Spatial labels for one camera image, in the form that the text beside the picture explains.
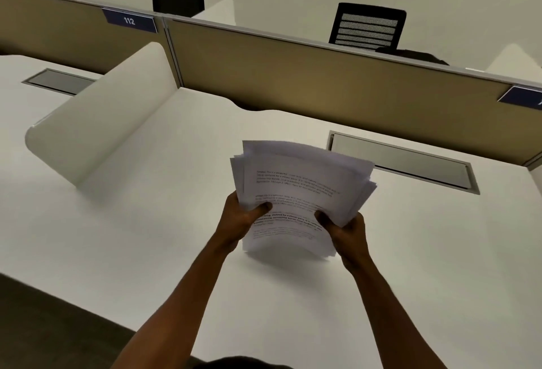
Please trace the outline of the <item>stack of printed white papers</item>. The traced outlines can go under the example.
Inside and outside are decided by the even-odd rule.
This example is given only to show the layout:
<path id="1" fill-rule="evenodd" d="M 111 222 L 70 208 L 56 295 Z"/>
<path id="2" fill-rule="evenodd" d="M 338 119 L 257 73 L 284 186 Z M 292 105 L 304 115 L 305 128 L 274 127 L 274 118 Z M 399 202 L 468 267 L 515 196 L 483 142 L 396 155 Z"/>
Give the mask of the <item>stack of printed white papers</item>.
<path id="1" fill-rule="evenodd" d="M 243 140 L 230 159 L 240 206 L 272 209 L 250 227 L 243 251 L 296 245 L 313 255 L 336 255 L 329 234 L 315 218 L 321 211 L 339 227 L 355 218 L 377 188 L 375 164 L 326 149 L 288 141 Z"/>

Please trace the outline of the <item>person's right hand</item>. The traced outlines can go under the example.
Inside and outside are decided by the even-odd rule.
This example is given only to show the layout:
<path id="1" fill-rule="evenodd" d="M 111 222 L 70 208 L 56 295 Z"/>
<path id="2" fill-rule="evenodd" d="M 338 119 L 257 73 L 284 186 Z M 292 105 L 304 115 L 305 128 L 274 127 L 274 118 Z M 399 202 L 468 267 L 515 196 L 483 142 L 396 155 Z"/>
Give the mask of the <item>person's right hand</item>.
<path id="1" fill-rule="evenodd" d="M 361 270 L 365 263 L 371 261 L 365 222 L 359 212 L 345 226 L 340 227 L 340 231 L 328 232 L 328 234 L 342 263 L 352 275 Z"/>

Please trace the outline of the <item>person's left hand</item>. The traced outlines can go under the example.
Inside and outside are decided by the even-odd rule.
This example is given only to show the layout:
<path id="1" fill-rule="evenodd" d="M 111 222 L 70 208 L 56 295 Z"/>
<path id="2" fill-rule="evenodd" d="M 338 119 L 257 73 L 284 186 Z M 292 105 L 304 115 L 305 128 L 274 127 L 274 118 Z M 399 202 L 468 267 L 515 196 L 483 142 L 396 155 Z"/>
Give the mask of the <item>person's left hand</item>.
<path id="1" fill-rule="evenodd" d="M 231 253 L 254 224 L 247 223 L 247 211 L 241 207 L 236 191 L 228 195 L 213 234 L 213 241 L 225 252 Z"/>

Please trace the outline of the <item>blue number label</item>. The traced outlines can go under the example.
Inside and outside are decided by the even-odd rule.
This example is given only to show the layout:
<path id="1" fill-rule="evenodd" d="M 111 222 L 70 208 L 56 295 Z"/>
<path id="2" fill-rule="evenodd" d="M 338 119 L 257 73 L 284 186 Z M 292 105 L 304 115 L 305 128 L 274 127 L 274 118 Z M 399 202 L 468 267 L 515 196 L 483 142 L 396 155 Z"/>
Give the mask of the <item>blue number label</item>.
<path id="1" fill-rule="evenodd" d="M 542 111 L 542 89 L 513 85 L 497 102 Z"/>
<path id="2" fill-rule="evenodd" d="M 118 9 L 101 8 L 109 24 L 136 29 L 145 32 L 158 33 L 153 16 Z"/>

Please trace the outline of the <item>white desk side divider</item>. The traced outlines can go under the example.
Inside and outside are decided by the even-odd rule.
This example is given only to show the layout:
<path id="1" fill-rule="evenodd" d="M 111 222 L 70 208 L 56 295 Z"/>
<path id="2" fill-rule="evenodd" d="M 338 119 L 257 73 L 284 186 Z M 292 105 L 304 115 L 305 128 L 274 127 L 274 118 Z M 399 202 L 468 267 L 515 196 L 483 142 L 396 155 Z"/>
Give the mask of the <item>white desk side divider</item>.
<path id="1" fill-rule="evenodd" d="M 150 42 L 31 126 L 26 147 L 78 186 L 177 89 L 163 46 Z"/>
<path id="2" fill-rule="evenodd" d="M 192 19 L 236 26 L 234 1 L 221 0 L 193 16 Z"/>
<path id="3" fill-rule="evenodd" d="M 507 45 L 485 72 L 542 85 L 542 64 L 515 43 Z"/>

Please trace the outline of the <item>person's right forearm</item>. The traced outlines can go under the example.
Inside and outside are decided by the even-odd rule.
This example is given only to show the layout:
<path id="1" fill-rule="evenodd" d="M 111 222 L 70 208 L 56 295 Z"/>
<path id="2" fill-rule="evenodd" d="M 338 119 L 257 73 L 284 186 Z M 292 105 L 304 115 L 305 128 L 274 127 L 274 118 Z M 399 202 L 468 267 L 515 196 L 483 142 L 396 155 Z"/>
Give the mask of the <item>person's right forearm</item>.
<path id="1" fill-rule="evenodd" d="M 383 369 L 448 369 L 367 255 L 341 255 L 367 313 Z"/>

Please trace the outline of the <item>beige partition panel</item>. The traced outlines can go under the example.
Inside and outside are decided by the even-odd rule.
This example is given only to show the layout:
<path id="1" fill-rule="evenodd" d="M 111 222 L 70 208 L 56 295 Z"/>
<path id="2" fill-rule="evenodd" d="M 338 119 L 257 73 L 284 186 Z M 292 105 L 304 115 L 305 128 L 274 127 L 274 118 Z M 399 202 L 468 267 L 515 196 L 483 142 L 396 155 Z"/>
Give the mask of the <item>beige partition panel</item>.
<path id="1" fill-rule="evenodd" d="M 542 105 L 501 102 L 542 84 L 164 17 L 182 85 L 254 111 L 305 117 L 515 165 L 542 161 Z"/>
<path id="2" fill-rule="evenodd" d="M 158 33 L 109 24 L 101 8 L 153 16 Z M 162 16 L 83 0 L 0 0 L 0 55 L 23 55 L 105 74 L 150 42 L 173 57 Z"/>

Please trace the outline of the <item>person's left forearm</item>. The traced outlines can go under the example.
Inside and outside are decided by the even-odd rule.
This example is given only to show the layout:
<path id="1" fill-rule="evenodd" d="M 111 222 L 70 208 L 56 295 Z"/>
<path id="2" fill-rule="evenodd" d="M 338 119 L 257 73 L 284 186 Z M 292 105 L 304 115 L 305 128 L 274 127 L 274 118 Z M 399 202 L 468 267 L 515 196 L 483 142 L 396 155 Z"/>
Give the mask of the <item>person's left forearm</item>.
<path id="1" fill-rule="evenodd" d="M 214 234 L 111 369 L 184 369 L 222 266 L 238 242 Z"/>

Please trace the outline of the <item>black mesh office chair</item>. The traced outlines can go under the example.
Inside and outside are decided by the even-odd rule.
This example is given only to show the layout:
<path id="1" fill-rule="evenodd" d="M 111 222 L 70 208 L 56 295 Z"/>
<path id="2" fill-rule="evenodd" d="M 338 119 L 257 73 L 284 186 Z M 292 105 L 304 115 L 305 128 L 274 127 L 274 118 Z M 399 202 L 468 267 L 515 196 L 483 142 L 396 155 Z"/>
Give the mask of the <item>black mesh office chair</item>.
<path id="1" fill-rule="evenodd" d="M 376 5 L 339 3 L 329 44 L 368 51 L 396 50 L 407 12 Z"/>

